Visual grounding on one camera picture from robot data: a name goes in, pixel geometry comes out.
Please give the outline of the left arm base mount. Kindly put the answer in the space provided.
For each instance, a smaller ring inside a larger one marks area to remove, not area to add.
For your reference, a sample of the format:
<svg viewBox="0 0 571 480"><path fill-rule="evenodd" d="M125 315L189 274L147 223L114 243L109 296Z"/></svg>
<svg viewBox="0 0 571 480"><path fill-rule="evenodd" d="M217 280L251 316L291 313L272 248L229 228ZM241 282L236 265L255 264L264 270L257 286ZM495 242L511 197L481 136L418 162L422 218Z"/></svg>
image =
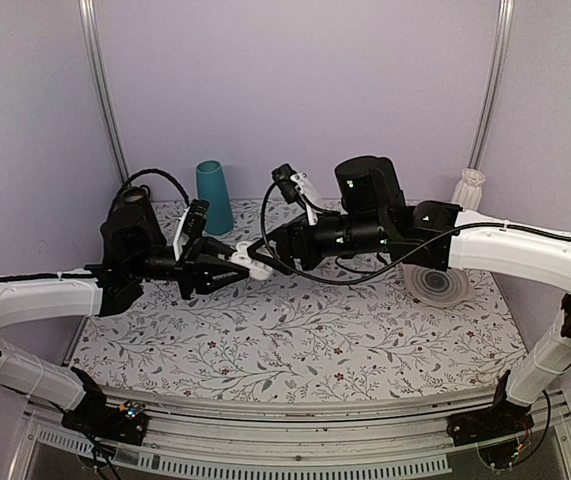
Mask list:
<svg viewBox="0 0 571 480"><path fill-rule="evenodd" d="M81 381L84 396L63 414L61 425L88 437L141 446L149 424L145 406L132 401L109 406L104 392L86 372L76 367L71 371Z"/></svg>

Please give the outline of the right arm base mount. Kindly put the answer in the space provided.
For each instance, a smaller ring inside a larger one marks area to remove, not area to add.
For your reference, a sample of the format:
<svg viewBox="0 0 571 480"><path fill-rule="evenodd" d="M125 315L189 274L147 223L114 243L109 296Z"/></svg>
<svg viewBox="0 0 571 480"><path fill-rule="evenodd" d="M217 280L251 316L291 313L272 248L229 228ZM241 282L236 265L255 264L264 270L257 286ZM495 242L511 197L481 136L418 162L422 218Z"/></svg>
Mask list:
<svg viewBox="0 0 571 480"><path fill-rule="evenodd" d="M446 433L455 446L524 432L534 426L531 406L520 406L508 400L506 388L510 373L508 370L499 378L490 406L447 418Z"/></svg>

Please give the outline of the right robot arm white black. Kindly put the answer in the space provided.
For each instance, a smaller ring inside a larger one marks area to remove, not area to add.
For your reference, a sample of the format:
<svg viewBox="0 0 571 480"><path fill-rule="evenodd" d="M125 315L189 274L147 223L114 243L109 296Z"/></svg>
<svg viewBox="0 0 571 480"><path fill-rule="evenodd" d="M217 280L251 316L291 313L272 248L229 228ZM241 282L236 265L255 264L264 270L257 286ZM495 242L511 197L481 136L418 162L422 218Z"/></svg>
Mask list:
<svg viewBox="0 0 571 480"><path fill-rule="evenodd" d="M256 245L266 248L270 266L309 277L326 258L381 253L391 265L484 270L564 291L552 326L526 359L501 377L492 406L483 412L486 432L504 435L571 366L571 233L494 219L453 203L409 206L386 157L352 158L334 174L341 212L321 208L306 178L289 164L272 171L270 187L307 212L262 231Z"/></svg>

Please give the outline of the white earbud case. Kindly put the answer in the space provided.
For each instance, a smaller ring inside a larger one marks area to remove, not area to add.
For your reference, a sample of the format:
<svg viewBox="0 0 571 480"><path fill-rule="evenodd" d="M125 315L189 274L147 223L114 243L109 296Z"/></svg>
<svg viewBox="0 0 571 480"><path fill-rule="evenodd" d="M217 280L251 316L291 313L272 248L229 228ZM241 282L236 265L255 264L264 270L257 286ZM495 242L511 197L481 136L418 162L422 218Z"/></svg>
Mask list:
<svg viewBox="0 0 571 480"><path fill-rule="evenodd" d="M232 263L246 268L250 278L266 281L271 277L273 269L269 265L251 258L249 255L250 246L251 243L249 241L238 242L230 260Z"/></svg>

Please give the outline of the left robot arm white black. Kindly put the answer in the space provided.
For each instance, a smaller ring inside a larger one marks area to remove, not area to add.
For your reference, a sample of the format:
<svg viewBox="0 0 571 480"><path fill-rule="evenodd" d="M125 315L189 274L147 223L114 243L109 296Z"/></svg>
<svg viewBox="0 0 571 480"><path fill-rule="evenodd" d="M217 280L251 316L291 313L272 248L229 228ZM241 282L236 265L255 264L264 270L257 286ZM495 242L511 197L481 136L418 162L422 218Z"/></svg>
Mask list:
<svg viewBox="0 0 571 480"><path fill-rule="evenodd" d="M0 330L21 323L66 317L106 317L126 312L142 295L145 280L170 280L182 298L210 294L264 270L246 245L231 248L203 235L207 203L192 202L172 241L150 207L123 204L101 227L103 260L58 273L0 277ZM0 339L0 385L74 414L93 434L113 426L101 388L84 371L47 362Z"/></svg>

